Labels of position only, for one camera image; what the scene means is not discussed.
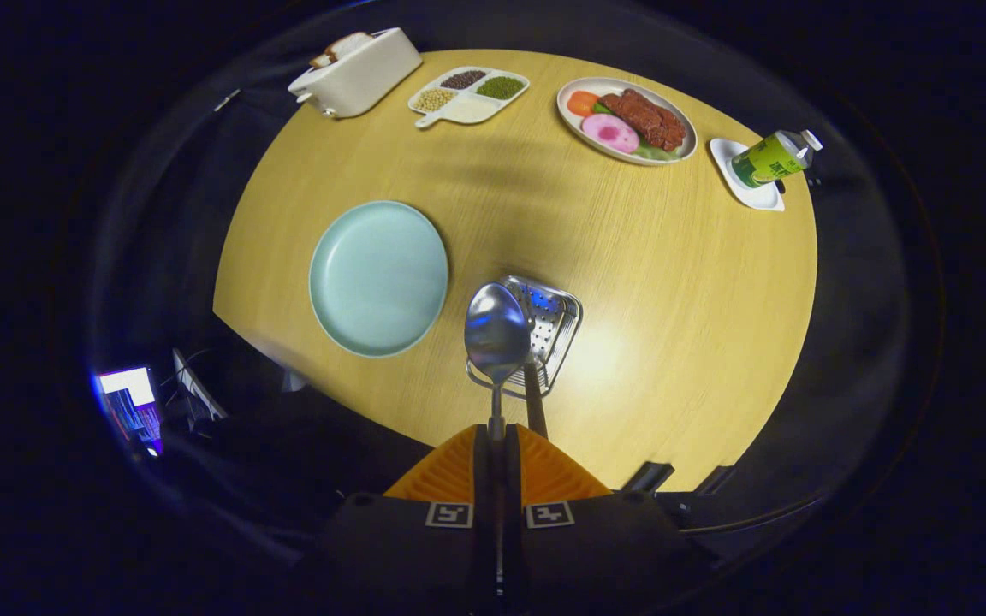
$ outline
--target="light blue plate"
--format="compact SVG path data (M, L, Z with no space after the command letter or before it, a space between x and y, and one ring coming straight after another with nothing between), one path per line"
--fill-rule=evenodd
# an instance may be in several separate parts
M326 335L365 358L413 347L447 296L447 251L419 211L394 200L353 207L310 260L310 305Z

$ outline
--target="green bottle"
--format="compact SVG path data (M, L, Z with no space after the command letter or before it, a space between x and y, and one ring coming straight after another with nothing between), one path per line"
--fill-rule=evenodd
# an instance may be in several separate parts
M747 151L732 157L729 163L733 165L733 173L745 186L762 187L791 173L808 169L813 163L813 152L823 147L811 130L802 130L801 133L778 130Z

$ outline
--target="meat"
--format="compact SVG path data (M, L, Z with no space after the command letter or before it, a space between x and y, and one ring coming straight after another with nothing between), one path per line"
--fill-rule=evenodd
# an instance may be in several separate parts
M660 108L642 97L634 90L627 89L618 94L607 94L599 98L599 104L610 109L634 130L645 137L645 141L662 151L671 152L684 144L687 129L670 110Z

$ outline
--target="monitor screen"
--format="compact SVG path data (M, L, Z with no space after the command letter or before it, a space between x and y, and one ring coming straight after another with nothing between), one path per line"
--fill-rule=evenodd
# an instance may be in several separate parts
M139 441L152 456L162 452L161 414L154 400L150 371L132 368L99 377L110 420L129 443Z

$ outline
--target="yellow table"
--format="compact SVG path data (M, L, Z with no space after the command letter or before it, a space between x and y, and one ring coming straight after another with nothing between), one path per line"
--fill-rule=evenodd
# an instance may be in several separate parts
M463 315L486 281L520 274L578 296L584 320L545 398L550 438L611 487L643 461L670 463L665 490L692 490L735 463L786 388L809 326L817 235L802 176L786 211L750 210L724 186L709 141L750 129L672 87L591 62L509 50L424 54L360 117L304 106L254 171L231 222L214 309L263 354L388 428L438 445L489 417L466 377ZM421 132L406 106L424 83L473 65L523 74L531 89L478 125ZM555 109L564 83L641 83L690 117L699 148L668 167L607 157ZM306 272L345 210L394 199L418 208L447 247L450 283L428 335L394 358L334 344L314 318ZM526 421L506 398L506 420Z

